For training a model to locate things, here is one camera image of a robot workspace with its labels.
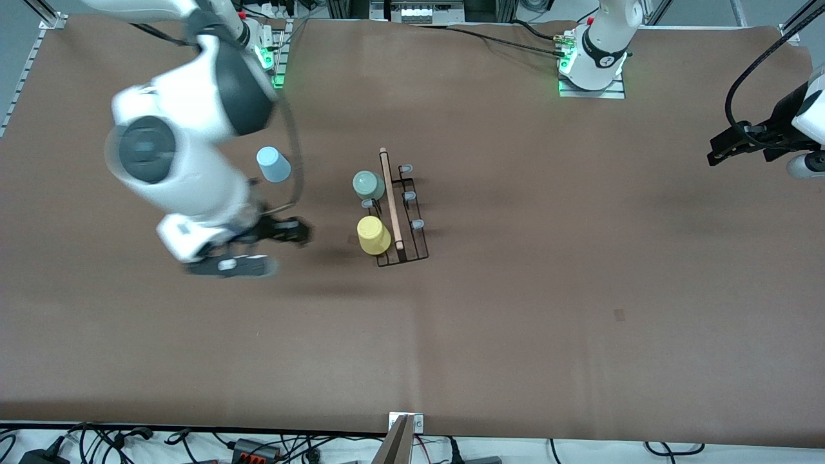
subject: white robotic arm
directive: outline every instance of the white robotic arm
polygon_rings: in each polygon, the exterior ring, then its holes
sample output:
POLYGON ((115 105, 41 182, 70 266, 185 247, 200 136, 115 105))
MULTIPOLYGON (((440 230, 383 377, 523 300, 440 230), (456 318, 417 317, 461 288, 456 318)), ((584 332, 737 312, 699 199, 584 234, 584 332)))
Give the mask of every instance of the white robotic arm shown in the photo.
POLYGON ((303 245, 310 229, 298 218, 267 214, 254 182, 215 148, 266 127, 276 101, 270 76, 238 40, 237 13, 232 8, 221 17, 212 9, 231 6, 229 0, 84 1, 127 21, 182 19, 200 48, 191 62, 113 98, 115 129, 106 143, 111 172, 168 213, 158 235, 187 271, 219 277, 271 274, 265 256, 251 250, 235 255, 232 244, 250 249, 259 240, 274 239, 303 245), (111 6, 127 3, 132 9, 111 6))
POLYGON ((813 72, 808 80, 805 99, 791 124, 808 136, 818 149, 799 154, 788 162, 788 174, 795 178, 825 178, 825 65, 813 72))
POLYGON ((642 25, 639 0, 601 0, 592 24, 579 24, 565 35, 559 73, 585 90, 602 90, 613 82, 627 59, 627 47, 642 25))

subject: wooden dowel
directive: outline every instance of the wooden dowel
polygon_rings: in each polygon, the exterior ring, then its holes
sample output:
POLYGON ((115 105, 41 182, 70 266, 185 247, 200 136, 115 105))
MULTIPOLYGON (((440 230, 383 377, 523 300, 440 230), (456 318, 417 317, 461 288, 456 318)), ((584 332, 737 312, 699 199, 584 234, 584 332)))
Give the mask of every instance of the wooden dowel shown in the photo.
POLYGON ((395 238, 395 249, 404 249, 404 239, 401 237, 401 226, 398 225, 398 211, 395 208, 395 192, 393 192, 393 176, 389 172, 389 154, 386 148, 381 149, 381 170, 384 172, 384 184, 387 190, 387 202, 389 203, 389 220, 393 225, 393 237, 395 238))

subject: cable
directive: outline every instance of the cable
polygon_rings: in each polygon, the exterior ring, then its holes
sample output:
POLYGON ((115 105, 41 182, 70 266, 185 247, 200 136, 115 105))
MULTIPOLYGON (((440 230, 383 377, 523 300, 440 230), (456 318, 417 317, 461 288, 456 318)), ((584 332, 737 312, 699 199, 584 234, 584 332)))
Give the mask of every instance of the cable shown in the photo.
POLYGON ((509 40, 499 39, 497 37, 485 36, 484 34, 479 34, 478 32, 467 31, 465 29, 452 29, 450 27, 446 27, 445 29, 448 30, 448 31, 461 32, 462 34, 469 34, 471 36, 480 37, 480 38, 485 39, 485 40, 492 40, 493 42, 498 42, 498 43, 504 44, 504 45, 510 45, 512 47, 518 47, 520 49, 533 50, 533 51, 537 51, 537 52, 540 52, 540 53, 550 54, 550 55, 553 55, 556 58, 561 58, 561 57, 564 56, 564 54, 562 52, 557 51, 557 50, 540 49, 539 47, 533 47, 533 46, 530 46, 530 45, 518 44, 516 42, 510 42, 509 40))
POLYGON ((248 12, 254 14, 254 15, 257 15, 257 17, 262 17, 262 18, 266 18, 266 19, 275 19, 274 17, 269 17, 269 16, 263 14, 263 12, 256 12, 255 10, 251 10, 246 5, 241 5, 241 8, 243 8, 244 10, 246 10, 246 11, 248 11, 248 12))
POLYGON ((198 460, 195 459, 195 456, 192 455, 192 450, 189 449, 189 443, 186 442, 186 437, 182 439, 183 441, 183 448, 186 449, 186 454, 189 455, 189 458, 192 460, 192 464, 198 464, 198 460))
POLYGON ((548 443, 550 445, 550 451, 553 452, 553 459, 555 459, 556 464, 562 464, 561 460, 559 459, 559 454, 556 452, 556 443, 555 443, 555 441, 551 438, 548 441, 548 443))
POLYGON ((17 436, 6 435, 5 437, 0 438, 0 443, 5 442, 6 440, 12 440, 12 442, 8 444, 8 448, 6 448, 6 451, 2 454, 2 456, 0 456, 0 462, 5 461, 8 457, 8 453, 12 452, 12 448, 14 448, 14 445, 17 444, 17 436))
POLYGON ((650 442, 644 442, 644 449, 648 450, 652 454, 655 454, 656 456, 669 458, 671 464, 676 464, 676 456, 694 456, 705 450, 704 443, 699 443, 699 447, 697 449, 690 451, 673 451, 671 450, 670 446, 667 445, 667 443, 659 442, 659 444, 661 444, 662 447, 665 448, 665 452, 659 452, 654 450, 650 446, 650 442))
POLYGON ((298 32, 300 32, 300 30, 306 25, 307 21, 309 21, 309 18, 317 15, 321 11, 323 11, 323 6, 315 8, 314 12, 307 12, 307 16, 304 17, 304 20, 300 24, 298 24, 297 27, 292 31, 292 34, 290 34, 290 37, 286 39, 286 42, 284 42, 281 48, 287 46, 292 41, 292 38, 298 35, 298 32))
POLYGON ((309 435, 307 435, 306 437, 307 438, 304 439, 304 442, 299 444, 298 440, 301 439, 301 436, 300 435, 295 435, 295 439, 292 441, 292 448, 290 448, 290 450, 286 453, 286 456, 291 456, 292 453, 295 452, 296 449, 299 449, 299 448, 303 447, 305 444, 307 444, 309 442, 310 438, 309 438, 309 435))
POLYGON ((534 22, 535 22, 535 20, 539 19, 540 17, 542 17, 542 16, 544 16, 544 15, 545 15, 544 13, 540 13, 538 16, 536 16, 536 17, 531 18, 530 20, 528 20, 528 21, 527 21, 527 23, 528 23, 528 24, 532 24, 532 23, 534 23, 534 22))
POLYGON ((229 447, 229 442, 224 441, 221 437, 219 437, 219 436, 218 436, 218 434, 217 434, 217 433, 212 432, 212 436, 213 436, 216 440, 218 440, 219 442, 221 442, 221 443, 222 443, 225 447, 229 447))
POLYGON ((57 437, 52 444, 45 450, 43 453, 43 457, 47 460, 51 460, 56 458, 60 454, 60 447, 63 446, 63 441, 66 439, 69 434, 72 432, 78 431, 80 428, 86 428, 87 424, 85 422, 81 422, 80 424, 75 424, 70 428, 66 433, 57 437))
POLYGON ((99 435, 99 434, 98 434, 98 436, 97 436, 97 440, 99 440, 99 441, 97 442, 97 445, 95 445, 94 449, 92 449, 92 455, 89 457, 89 462, 90 462, 90 464, 94 464, 94 461, 95 461, 95 456, 97 456, 97 450, 98 450, 98 449, 100 449, 100 446, 103 444, 103 439, 100 437, 100 435, 99 435))
POLYGON ((378 438, 378 437, 338 437, 338 438, 343 438, 343 439, 349 440, 351 442, 359 442, 361 440, 378 440, 379 442, 382 442, 382 443, 384 442, 383 438, 378 438))
POLYGON ((531 26, 530 23, 528 23, 528 22, 522 21, 520 19, 514 19, 510 22, 512 22, 513 24, 518 24, 519 26, 524 26, 525 29, 527 29, 532 35, 534 35, 536 37, 539 37, 539 38, 545 39, 545 40, 551 40, 551 41, 553 40, 553 36, 548 36, 546 34, 542 34, 541 32, 538 32, 536 29, 533 29, 533 26, 531 26))
POLYGON ((811 21, 816 19, 819 15, 823 14, 823 12, 825 12, 825 4, 823 4, 821 7, 817 8, 816 10, 814 10, 814 12, 807 15, 805 17, 805 19, 800 21, 796 26, 792 27, 789 31, 784 33, 784 35, 782 37, 780 37, 779 40, 774 42, 774 44, 771 45, 771 47, 768 48, 768 50, 765 50, 764 53, 759 55, 759 58, 757 58, 753 63, 751 63, 751 65, 748 66, 747 69, 745 69, 745 71, 742 73, 742 75, 740 75, 736 79, 736 81, 733 82, 733 85, 730 87, 730 90, 728 90, 728 96, 726 96, 726 98, 724 100, 724 115, 725 115, 725 117, 728 118, 728 123, 730 123, 730 126, 733 127, 739 133, 739 135, 741 135, 746 141, 750 142, 751 144, 755 145, 756 147, 759 147, 760 149, 782 149, 782 150, 787 150, 787 149, 791 149, 793 147, 792 147, 792 145, 766 144, 766 143, 762 143, 759 140, 756 140, 753 137, 751 137, 751 135, 748 134, 744 130, 744 128, 742 128, 736 122, 736 118, 733 117, 733 110, 731 109, 731 106, 733 105, 733 95, 736 94, 736 91, 737 91, 737 89, 739 89, 739 86, 742 85, 742 83, 745 81, 747 76, 751 75, 751 73, 753 72, 754 69, 756 69, 760 64, 762 64, 763 61, 765 61, 769 56, 771 56, 775 51, 777 51, 785 42, 790 40, 791 37, 793 37, 795 34, 799 33, 801 30, 803 30, 808 24, 811 23, 811 21))
POLYGON ((86 426, 86 425, 87 425, 87 426, 88 426, 91 430, 94 430, 94 431, 97 433, 97 435, 98 435, 98 436, 99 436, 99 437, 100 437, 100 438, 101 438, 101 439, 102 439, 102 440, 103 440, 103 441, 104 441, 107 445, 109 445, 109 448, 106 450, 106 452, 105 452, 105 453, 103 453, 103 462, 106 462, 106 455, 107 455, 107 454, 109 454, 109 451, 111 451, 112 449, 114 449, 114 450, 117 452, 117 454, 120 456, 120 462, 121 462, 121 463, 123 463, 123 462, 128 462, 129 464, 134 464, 134 461, 132 461, 132 459, 131 459, 130 457, 126 456, 126 453, 124 453, 124 452, 123 452, 123 450, 121 450, 121 449, 120 449, 120 448, 122 447, 122 445, 119 447, 117 444, 115 444, 115 442, 114 442, 114 441, 112 441, 112 439, 111 439, 111 438, 109 438, 108 433, 105 433, 103 430, 101 430, 101 429, 99 429, 99 428, 95 427, 93 424, 84 424, 84 426, 86 426))
POLYGON ((92 444, 89 445, 89 448, 87 450, 84 451, 82 448, 80 448, 79 449, 79 452, 80 452, 80 455, 81 455, 80 456, 80 461, 81 462, 83 462, 84 460, 89 461, 89 463, 91 464, 94 461, 95 451, 100 449, 101 444, 103 444, 103 439, 100 438, 100 435, 98 435, 97 437, 95 437, 94 440, 92 440, 92 444), (87 455, 89 454, 89 451, 92 452, 92 455, 90 457, 87 457, 87 455))
POLYGON ((424 441, 421 440, 421 436, 416 435, 415 439, 418 440, 418 442, 421 444, 421 450, 424 452, 424 457, 427 458, 427 464, 432 464, 432 459, 430 459, 430 453, 427 452, 427 446, 424 445, 424 441))
POLYGON ((78 452, 80 452, 80 462, 82 462, 83 464, 88 464, 88 461, 86 460, 86 453, 83 452, 85 448, 83 446, 83 439, 86 437, 87 430, 87 425, 83 424, 83 431, 80 433, 80 443, 78 443, 78 452))
POLYGON ((450 459, 450 464, 464 464, 464 458, 461 457, 461 450, 459 450, 459 444, 455 441, 455 438, 447 437, 450 440, 450 448, 453 452, 453 457, 450 459))
POLYGON ((165 40, 167 42, 172 42, 173 44, 175 44, 179 47, 182 47, 182 46, 195 46, 195 44, 192 44, 191 42, 187 42, 186 40, 176 39, 176 38, 170 36, 169 34, 167 34, 166 32, 163 32, 163 31, 159 30, 155 26, 150 26, 149 24, 142 24, 142 23, 141 24, 136 24, 136 23, 133 23, 133 22, 131 22, 130 24, 134 27, 137 27, 141 31, 149 34, 150 36, 157 37, 157 38, 159 38, 161 40, 165 40))
POLYGON ((292 194, 290 199, 283 205, 277 208, 266 211, 265 215, 274 215, 282 211, 290 209, 292 206, 298 204, 301 196, 304 194, 304 152, 301 150, 301 142, 298 136, 298 126, 295 124, 295 114, 292 112, 290 101, 287 100, 282 89, 276 90, 278 94, 278 102, 280 103, 281 112, 284 115, 284 124, 286 125, 286 134, 290 139, 290 163, 292 164, 292 194))
POLYGON ((528 12, 545 14, 553 7, 555 0, 520 0, 521 6, 528 12))
POLYGON ((593 13, 595 13, 595 12, 597 12, 597 11, 599 11, 599 7, 595 7, 595 8, 593 8, 593 11, 592 11, 592 12, 589 12, 588 14, 584 15, 583 17, 578 18, 578 19, 576 20, 576 22, 582 22, 582 19, 585 19, 585 18, 589 17, 591 14, 593 14, 593 13))
MULTIPOLYGON (((288 464, 289 462, 292 462, 295 458, 297 458, 297 457, 301 457, 301 456, 303 456, 304 454, 306 454, 306 453, 308 453, 308 452, 310 452, 310 451, 312 451, 312 450, 314 450, 314 449, 318 449, 318 448, 319 448, 319 447, 321 447, 322 445, 324 445, 324 444, 326 444, 326 443, 329 443, 329 442, 331 442, 331 441, 332 441, 332 440, 334 440, 334 439, 335 439, 335 437, 332 437, 332 438, 327 438, 327 439, 323 440, 322 442, 320 442, 320 443, 318 443, 318 444, 315 444, 315 445, 309 445, 309 446, 307 447, 307 449, 303 450, 302 452, 299 452, 299 453, 298 453, 298 454, 296 454, 295 456, 291 456, 291 452, 290 452, 290 455, 288 455, 287 457, 284 457, 284 464, 288 464)), ((301 443, 301 447, 303 447, 303 446, 304 446, 307 442, 309 442, 309 440, 310 440, 310 438, 308 438, 306 442, 301 443)))

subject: brown table surface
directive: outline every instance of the brown table surface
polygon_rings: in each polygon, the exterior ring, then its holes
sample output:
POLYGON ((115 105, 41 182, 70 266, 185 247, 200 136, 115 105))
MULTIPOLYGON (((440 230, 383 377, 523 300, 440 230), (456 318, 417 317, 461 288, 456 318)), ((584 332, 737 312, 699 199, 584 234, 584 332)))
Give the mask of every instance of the brown table surface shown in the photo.
MULTIPOLYGON (((550 23, 542 31, 561 31, 550 23)), ((514 26, 477 31, 549 46, 514 26)), ((106 170, 110 99, 190 50, 100 17, 50 32, 2 150, 0 417, 825 446, 823 184, 709 168, 731 82, 777 33, 640 31, 624 101, 450 31, 311 21, 286 95, 306 249, 266 280, 185 275, 106 170), (413 163, 427 261, 348 243, 352 175, 413 163)), ((811 68, 742 87, 760 121, 811 68)), ((221 147, 247 175, 280 114, 221 147)), ((264 186, 273 202, 288 186, 264 186)))

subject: black wire rack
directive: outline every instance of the black wire rack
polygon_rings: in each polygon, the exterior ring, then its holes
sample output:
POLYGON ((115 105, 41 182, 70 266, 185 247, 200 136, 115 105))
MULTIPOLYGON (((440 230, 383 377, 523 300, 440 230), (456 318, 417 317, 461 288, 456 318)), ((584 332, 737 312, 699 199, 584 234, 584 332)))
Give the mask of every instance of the black wire rack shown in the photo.
MULTIPOLYGON (((417 229, 413 227, 413 222, 415 220, 424 221, 424 219, 421 217, 421 208, 418 205, 418 192, 415 188, 415 180, 409 176, 404 176, 405 168, 408 168, 406 169, 407 173, 412 170, 412 166, 409 164, 397 166, 396 171, 398 172, 398 179, 392 179, 392 185, 387 186, 387 188, 392 188, 394 192, 400 194, 398 195, 398 199, 403 206, 404 215, 401 215, 400 212, 398 213, 398 224, 401 226, 401 235, 404 242, 404 248, 397 249, 396 247, 390 245, 387 251, 376 255, 375 261, 379 268, 394 266, 396 264, 412 263, 414 261, 421 261, 422 259, 427 259, 430 257, 430 250, 427 248, 427 235, 424 233, 424 227, 417 229), (414 198, 408 200, 404 195, 406 192, 412 192, 414 194, 414 198)), ((387 195, 377 201, 373 201, 373 206, 367 208, 367 212, 384 222, 381 203, 386 203, 387 201, 389 201, 389 196, 387 195)))

